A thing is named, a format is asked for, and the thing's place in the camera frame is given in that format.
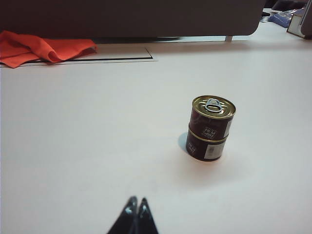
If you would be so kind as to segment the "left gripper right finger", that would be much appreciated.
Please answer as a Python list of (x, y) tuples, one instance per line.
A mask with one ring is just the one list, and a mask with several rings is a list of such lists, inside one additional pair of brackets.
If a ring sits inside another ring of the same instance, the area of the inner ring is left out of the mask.
[(138, 234), (159, 234), (147, 198), (141, 200), (137, 212), (136, 230)]

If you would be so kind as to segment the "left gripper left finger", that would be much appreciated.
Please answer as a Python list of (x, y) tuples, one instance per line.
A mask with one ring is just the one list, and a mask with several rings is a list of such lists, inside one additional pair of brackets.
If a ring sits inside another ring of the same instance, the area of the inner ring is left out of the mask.
[(108, 234), (137, 234), (137, 197), (131, 196)]

